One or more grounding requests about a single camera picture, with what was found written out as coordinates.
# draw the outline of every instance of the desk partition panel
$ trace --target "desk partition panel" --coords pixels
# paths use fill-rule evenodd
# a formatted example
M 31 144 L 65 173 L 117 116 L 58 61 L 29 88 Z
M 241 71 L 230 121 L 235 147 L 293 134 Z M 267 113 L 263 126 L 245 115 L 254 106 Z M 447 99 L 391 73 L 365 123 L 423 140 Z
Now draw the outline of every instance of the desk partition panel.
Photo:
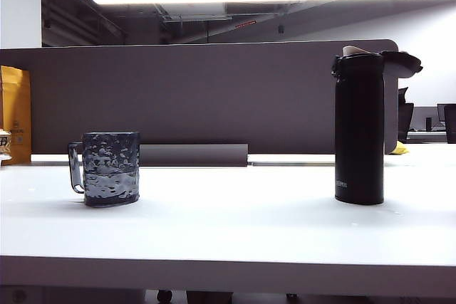
M 346 45 L 398 49 L 390 40 L 27 48 L 1 50 L 0 64 L 31 72 L 36 154 L 66 153 L 83 132 L 131 130 L 144 144 L 331 154 L 331 66 Z M 386 152 L 397 140 L 397 89 L 385 80 Z

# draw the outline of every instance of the office chair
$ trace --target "office chair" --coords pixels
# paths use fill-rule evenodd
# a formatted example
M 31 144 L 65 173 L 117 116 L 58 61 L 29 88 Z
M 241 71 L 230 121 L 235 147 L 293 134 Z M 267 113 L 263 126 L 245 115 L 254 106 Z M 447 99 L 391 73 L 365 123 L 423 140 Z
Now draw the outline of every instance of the office chair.
M 445 106 L 445 128 L 448 144 L 456 144 L 456 104 Z
M 398 106 L 398 140 L 404 144 L 407 142 L 414 107 L 413 103 L 399 103 Z

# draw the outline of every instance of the white wall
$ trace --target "white wall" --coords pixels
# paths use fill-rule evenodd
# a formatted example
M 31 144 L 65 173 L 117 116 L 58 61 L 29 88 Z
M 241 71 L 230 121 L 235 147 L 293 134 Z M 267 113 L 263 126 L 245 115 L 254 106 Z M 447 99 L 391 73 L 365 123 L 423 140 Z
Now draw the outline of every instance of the white wall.
M 0 0 L 0 48 L 41 47 L 41 0 Z
M 433 6 L 369 21 L 334 27 L 287 41 L 332 39 L 394 40 L 400 51 L 421 59 L 421 73 L 400 80 L 415 106 L 456 103 L 456 3 Z

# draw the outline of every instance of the thermos bottle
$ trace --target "thermos bottle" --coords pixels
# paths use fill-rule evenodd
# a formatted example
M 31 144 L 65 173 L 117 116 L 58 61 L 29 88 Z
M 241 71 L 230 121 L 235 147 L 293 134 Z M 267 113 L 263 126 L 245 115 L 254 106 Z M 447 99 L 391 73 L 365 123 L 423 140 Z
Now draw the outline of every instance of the thermos bottle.
M 407 53 L 369 53 L 345 47 L 336 56 L 336 198 L 353 204 L 383 203 L 384 82 L 421 71 Z

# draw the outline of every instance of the textured glass mug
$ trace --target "textured glass mug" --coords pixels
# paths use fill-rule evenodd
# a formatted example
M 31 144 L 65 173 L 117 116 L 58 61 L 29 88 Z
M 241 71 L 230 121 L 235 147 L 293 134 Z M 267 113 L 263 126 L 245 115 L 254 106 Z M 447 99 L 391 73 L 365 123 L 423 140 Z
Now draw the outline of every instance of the textured glass mug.
M 83 182 L 78 147 L 83 147 Z M 88 206 L 118 206 L 139 195 L 139 132 L 84 133 L 82 142 L 68 144 L 71 186 L 84 194 Z

